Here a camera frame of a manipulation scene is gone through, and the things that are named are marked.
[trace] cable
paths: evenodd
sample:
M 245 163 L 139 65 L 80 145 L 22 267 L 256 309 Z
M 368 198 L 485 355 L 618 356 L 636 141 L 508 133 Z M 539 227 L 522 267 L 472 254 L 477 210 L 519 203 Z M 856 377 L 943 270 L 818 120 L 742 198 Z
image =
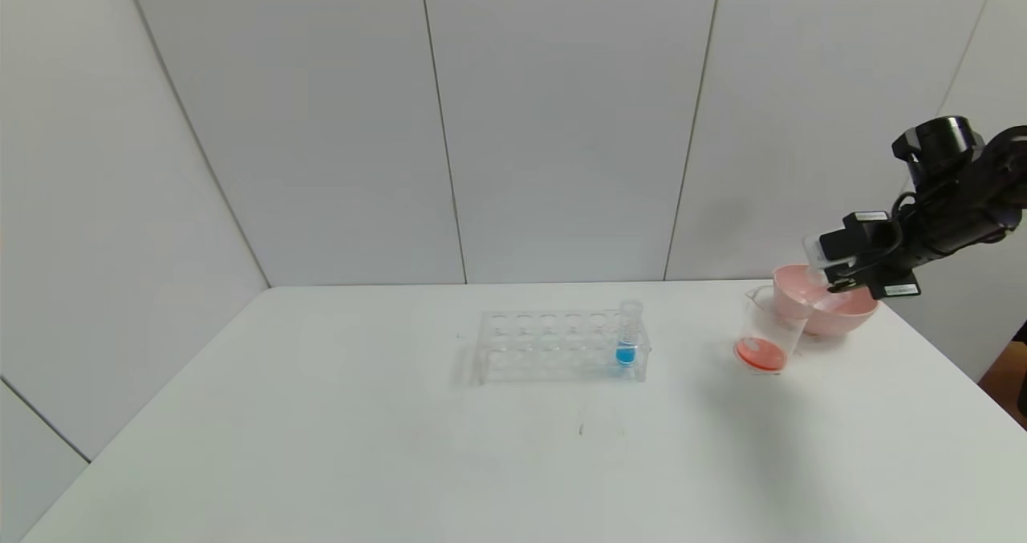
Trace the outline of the cable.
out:
M 889 244 L 888 247 L 885 247 L 884 251 L 880 255 L 877 255 L 877 257 L 870 259 L 870 261 L 867 261 L 862 265 L 852 266 L 852 268 L 850 269 L 843 270 L 838 273 L 838 276 L 851 277 L 852 275 L 855 275 L 855 273 L 862 273 L 863 271 L 866 271 L 866 269 L 873 268 L 873 266 L 877 266 L 878 264 L 880 264 L 880 262 L 883 261 L 883 259 L 887 259 L 888 255 L 891 255 L 892 251 L 896 251 L 897 247 L 902 245 L 903 233 L 902 233 L 902 224 L 899 223 L 899 207 L 902 207 L 903 200 L 906 200 L 907 198 L 916 198 L 916 193 L 911 193 L 911 192 L 902 193 L 901 195 L 899 195 L 899 198 L 897 198 L 895 200 L 895 203 L 892 203 L 891 205 L 891 228 L 895 229 L 895 235 L 896 235 L 896 238 L 895 240 L 892 240 L 891 244 Z

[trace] brown object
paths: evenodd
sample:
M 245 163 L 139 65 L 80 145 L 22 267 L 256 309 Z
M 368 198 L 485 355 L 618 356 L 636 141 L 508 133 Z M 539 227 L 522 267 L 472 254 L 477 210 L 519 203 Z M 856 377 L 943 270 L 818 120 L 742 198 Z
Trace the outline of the brown object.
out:
M 1017 409 L 1017 397 L 1024 385 L 1024 374 L 1027 373 L 1027 345 L 1024 343 L 1009 343 L 998 359 L 981 378 L 980 386 L 998 405 L 1004 409 L 1010 417 L 1016 419 L 1020 426 L 1027 430 L 1027 417 Z

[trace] glass beaker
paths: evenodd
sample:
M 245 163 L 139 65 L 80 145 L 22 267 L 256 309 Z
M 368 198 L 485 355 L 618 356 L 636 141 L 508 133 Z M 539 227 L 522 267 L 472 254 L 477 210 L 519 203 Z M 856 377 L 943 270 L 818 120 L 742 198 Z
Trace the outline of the glass beaker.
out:
M 774 303 L 773 286 L 760 286 L 746 294 L 746 313 L 741 335 L 734 342 L 734 354 L 752 366 L 776 373 L 788 364 L 813 312 L 812 306 L 790 308 L 786 315 Z

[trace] white table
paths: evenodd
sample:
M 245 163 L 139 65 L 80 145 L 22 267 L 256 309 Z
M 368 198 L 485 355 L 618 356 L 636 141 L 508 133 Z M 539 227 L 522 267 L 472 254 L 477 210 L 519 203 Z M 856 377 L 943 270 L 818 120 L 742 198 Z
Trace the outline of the white table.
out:
M 755 280 L 276 288 L 26 543 L 995 541 L 1027 433 L 884 306 L 781 376 Z M 648 381 L 468 386 L 484 310 L 646 303 Z

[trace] label sticker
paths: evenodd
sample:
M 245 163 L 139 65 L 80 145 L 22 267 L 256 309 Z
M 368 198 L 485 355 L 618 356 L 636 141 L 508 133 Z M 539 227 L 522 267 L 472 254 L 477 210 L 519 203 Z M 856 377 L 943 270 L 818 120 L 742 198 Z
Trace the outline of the label sticker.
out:
M 916 284 L 891 284 L 884 287 L 884 294 L 888 297 L 903 297 L 906 295 L 919 295 L 920 289 Z
M 870 221 L 887 221 L 887 211 L 877 210 L 877 211 L 854 211 L 857 221 L 860 222 L 870 222 Z

